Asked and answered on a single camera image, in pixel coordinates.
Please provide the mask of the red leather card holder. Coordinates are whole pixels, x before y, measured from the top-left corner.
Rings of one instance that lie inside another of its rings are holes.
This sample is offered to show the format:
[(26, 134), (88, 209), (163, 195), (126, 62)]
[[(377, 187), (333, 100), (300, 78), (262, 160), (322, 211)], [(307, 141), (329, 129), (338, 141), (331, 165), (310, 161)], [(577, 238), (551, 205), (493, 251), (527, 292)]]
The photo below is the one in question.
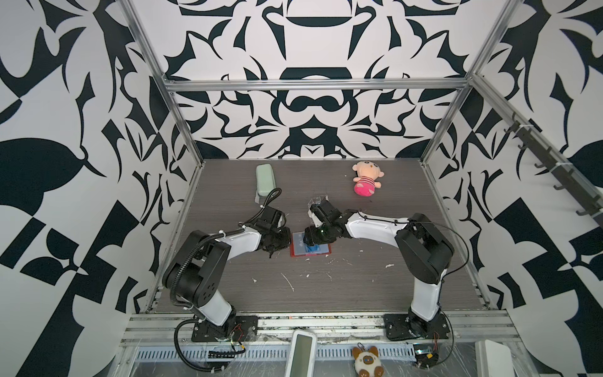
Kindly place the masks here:
[(304, 242), (304, 233), (295, 232), (291, 236), (290, 256), (292, 258), (308, 258), (310, 256), (331, 254), (331, 245), (327, 243), (309, 246)]

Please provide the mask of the clear acrylic card box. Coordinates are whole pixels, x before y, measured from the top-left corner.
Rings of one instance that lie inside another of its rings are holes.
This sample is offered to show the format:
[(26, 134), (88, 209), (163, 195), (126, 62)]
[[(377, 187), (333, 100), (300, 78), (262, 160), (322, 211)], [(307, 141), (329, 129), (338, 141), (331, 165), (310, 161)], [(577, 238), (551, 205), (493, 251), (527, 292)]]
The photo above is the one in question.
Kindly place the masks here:
[(323, 200), (328, 200), (328, 195), (320, 195), (312, 197), (308, 202), (309, 211), (311, 211), (312, 206), (319, 205)]

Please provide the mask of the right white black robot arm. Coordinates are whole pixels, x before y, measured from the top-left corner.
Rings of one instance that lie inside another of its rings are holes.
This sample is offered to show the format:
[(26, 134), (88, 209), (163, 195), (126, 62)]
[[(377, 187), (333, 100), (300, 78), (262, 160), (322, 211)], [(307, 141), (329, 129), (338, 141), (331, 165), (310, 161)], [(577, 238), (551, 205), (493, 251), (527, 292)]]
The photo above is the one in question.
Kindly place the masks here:
[(304, 242), (309, 246), (347, 238), (397, 247), (415, 280), (410, 317), (427, 324), (439, 315), (441, 282), (455, 250), (427, 216), (415, 213), (409, 218), (385, 218), (359, 210), (340, 211), (322, 199), (309, 206), (309, 217), (313, 225), (304, 231)]

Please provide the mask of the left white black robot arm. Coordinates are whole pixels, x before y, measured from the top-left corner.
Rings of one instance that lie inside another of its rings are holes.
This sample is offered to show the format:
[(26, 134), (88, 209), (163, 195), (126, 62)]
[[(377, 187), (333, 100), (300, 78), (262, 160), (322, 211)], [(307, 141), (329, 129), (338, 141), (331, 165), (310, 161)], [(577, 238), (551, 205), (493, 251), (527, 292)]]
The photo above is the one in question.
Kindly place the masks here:
[(232, 328), (236, 311), (218, 289), (228, 261), (255, 251), (273, 254), (290, 244), (285, 213), (265, 206), (235, 230), (190, 233), (166, 267), (163, 287), (169, 290), (173, 306), (215, 327)]

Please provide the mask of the green glasses case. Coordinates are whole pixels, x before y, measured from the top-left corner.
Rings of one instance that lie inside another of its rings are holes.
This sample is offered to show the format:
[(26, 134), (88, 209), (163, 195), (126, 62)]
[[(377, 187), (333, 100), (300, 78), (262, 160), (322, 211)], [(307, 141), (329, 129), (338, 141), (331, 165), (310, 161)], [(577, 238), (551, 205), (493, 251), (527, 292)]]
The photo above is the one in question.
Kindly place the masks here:
[(256, 196), (266, 197), (276, 188), (273, 167), (269, 164), (256, 166)]

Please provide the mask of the pink plush doll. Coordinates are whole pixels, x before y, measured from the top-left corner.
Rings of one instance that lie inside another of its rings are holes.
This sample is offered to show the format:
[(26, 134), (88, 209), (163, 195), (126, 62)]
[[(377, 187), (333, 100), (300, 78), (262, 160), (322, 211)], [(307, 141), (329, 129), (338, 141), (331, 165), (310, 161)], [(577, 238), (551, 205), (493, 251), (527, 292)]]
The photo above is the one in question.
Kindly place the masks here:
[(358, 196), (373, 196), (376, 190), (382, 187), (378, 180), (383, 178), (385, 173), (377, 163), (361, 161), (353, 165), (353, 171), (356, 173), (353, 190)]

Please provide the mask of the white tablet device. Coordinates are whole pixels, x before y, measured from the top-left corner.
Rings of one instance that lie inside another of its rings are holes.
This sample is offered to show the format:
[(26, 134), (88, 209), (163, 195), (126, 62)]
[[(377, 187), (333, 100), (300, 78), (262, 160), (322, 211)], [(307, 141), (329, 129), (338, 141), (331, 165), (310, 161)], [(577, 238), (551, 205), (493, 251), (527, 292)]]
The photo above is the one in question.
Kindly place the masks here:
[(317, 336), (310, 331), (295, 330), (287, 354), (286, 377), (312, 377), (317, 357)]

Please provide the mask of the brown white plush toy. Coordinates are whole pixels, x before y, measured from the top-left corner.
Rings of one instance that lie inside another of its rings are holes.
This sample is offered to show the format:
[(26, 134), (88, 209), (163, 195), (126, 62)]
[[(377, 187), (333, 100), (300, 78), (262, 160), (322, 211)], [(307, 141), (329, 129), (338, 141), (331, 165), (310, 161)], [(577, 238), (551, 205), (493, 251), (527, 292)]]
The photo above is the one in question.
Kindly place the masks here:
[(385, 369), (377, 347), (353, 347), (354, 368), (359, 377), (383, 377)]

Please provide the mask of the white box bottom right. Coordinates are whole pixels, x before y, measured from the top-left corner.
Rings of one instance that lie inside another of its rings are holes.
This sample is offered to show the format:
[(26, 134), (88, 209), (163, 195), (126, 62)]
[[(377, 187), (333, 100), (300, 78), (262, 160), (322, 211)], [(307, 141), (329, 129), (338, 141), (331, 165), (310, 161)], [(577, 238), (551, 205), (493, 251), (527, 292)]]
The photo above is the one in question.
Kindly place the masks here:
[(513, 358), (510, 348), (491, 340), (475, 344), (477, 375), (479, 377), (513, 377)]

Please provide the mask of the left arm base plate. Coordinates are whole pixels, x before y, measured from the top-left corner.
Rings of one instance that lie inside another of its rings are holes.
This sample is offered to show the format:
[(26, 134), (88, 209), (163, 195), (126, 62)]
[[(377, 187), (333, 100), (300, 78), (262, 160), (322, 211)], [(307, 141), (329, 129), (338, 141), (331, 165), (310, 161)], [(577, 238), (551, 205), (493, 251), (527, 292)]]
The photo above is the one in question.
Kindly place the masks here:
[(192, 341), (213, 342), (228, 339), (234, 342), (243, 342), (255, 336), (258, 320), (257, 316), (235, 315), (229, 317), (222, 326), (204, 320), (195, 324)]

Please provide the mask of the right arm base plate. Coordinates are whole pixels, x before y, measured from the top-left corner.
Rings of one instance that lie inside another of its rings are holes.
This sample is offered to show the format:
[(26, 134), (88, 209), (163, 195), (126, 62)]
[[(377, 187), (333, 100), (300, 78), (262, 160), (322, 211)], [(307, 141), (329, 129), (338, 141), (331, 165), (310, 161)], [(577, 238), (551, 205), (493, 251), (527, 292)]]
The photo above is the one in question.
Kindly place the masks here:
[(405, 341), (412, 339), (448, 339), (451, 327), (443, 312), (438, 312), (430, 320), (423, 320), (416, 314), (384, 314), (386, 338), (390, 341)]

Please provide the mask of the aluminium frame rail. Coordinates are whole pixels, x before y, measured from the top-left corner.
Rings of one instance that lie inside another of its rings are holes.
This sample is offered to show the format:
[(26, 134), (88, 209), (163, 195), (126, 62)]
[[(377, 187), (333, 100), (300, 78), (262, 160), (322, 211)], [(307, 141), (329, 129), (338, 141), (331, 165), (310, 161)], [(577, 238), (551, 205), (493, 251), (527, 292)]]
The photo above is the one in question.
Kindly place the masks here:
[(250, 91), (250, 90), (397, 90), (459, 89), (464, 78), (443, 79), (286, 79), (286, 80), (165, 80), (170, 92)]

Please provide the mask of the wall hook rail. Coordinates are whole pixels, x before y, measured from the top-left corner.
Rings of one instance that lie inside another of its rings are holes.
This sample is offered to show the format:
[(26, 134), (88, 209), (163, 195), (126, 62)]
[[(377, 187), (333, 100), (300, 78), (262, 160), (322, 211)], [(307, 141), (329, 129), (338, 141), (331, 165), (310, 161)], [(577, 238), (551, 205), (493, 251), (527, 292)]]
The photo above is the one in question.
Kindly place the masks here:
[(548, 141), (534, 125), (520, 123), (517, 114), (504, 118), (509, 127), (506, 135), (513, 135), (520, 141), (520, 153), (516, 161), (516, 173), (520, 176), (520, 164), (526, 151), (529, 151), (538, 162), (535, 169), (552, 174), (558, 184), (557, 191), (566, 191), (581, 207), (576, 214), (589, 216), (602, 227), (602, 192), (599, 190), (568, 158)]

